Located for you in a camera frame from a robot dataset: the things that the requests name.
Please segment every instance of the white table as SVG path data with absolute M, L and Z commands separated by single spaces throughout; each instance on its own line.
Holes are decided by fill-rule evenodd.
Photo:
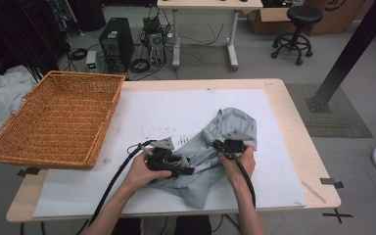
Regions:
M 180 62 L 180 38 L 178 34 L 178 9 L 215 9 L 215 10 L 233 10 L 231 20 L 230 37 L 227 38 L 227 49 L 230 57 L 231 68 L 236 71 L 239 67 L 236 51 L 234 48 L 234 37 L 237 27 L 239 10 L 254 10 L 262 8 L 259 0 L 249 0 L 242 2 L 240 0 L 159 0 L 158 7 L 170 8 L 173 11 L 173 61 L 174 68 L 179 67 Z
M 123 91 L 178 91 L 214 89 L 262 89 L 283 136 L 285 147 L 305 195 L 305 209 L 336 208 L 341 204 L 333 185 L 324 185 L 320 178 L 329 178 L 293 101 L 280 79 L 223 79 L 125 82 Z M 47 170 L 27 175 L 7 213 L 12 222 L 73 219 L 76 217 L 33 217 Z

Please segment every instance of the black computer case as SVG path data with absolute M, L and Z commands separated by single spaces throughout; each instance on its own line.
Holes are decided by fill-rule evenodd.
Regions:
M 127 71 L 134 53 L 133 39 L 127 18 L 110 18 L 99 37 L 110 71 Z

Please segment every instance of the gray cloth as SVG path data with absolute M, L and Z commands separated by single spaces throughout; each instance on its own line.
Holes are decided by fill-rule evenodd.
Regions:
M 195 167 L 204 163 L 214 163 L 217 156 L 212 146 L 215 139 L 223 141 L 223 134 L 240 130 L 253 140 L 245 141 L 257 147 L 257 123 L 246 113 L 227 108 L 219 110 L 216 117 L 197 135 L 173 154 L 190 159 L 189 166 Z M 225 174 L 221 164 L 193 175 L 180 175 L 178 178 L 158 180 L 147 187 L 156 187 L 178 197 L 182 197 L 187 206 L 203 209 L 210 188 Z

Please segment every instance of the table leg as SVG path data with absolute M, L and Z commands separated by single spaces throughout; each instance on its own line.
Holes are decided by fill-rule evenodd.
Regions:
M 172 65 L 174 68 L 179 67 L 179 52 L 180 52 L 180 41 L 178 34 L 178 23 L 177 23 L 177 9 L 172 9 L 173 12 L 173 60 Z
M 233 18 L 231 21 L 231 31 L 230 31 L 230 38 L 227 38 L 227 48 L 228 48 L 228 55 L 230 56 L 230 63 L 231 68 L 236 71 L 239 68 L 239 64 L 237 62 L 236 51 L 234 49 L 234 36 L 236 34 L 236 27 L 237 27 L 237 19 L 239 17 L 239 11 L 234 10 Z

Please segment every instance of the stool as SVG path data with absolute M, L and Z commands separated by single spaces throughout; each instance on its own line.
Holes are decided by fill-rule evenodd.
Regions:
M 309 40 L 301 35 L 302 28 L 307 24 L 316 24 L 320 22 L 322 20 L 322 13 L 307 6 L 296 6 L 291 7 L 288 10 L 287 16 L 296 28 L 295 33 L 286 33 L 276 37 L 273 42 L 273 48 L 277 48 L 277 50 L 271 53 L 271 58 L 275 59 L 282 48 L 286 48 L 289 51 L 298 51 L 299 56 L 296 60 L 296 65 L 300 66 L 304 62 L 301 59 L 302 51 L 307 49 L 306 56 L 308 58 L 313 55 Z

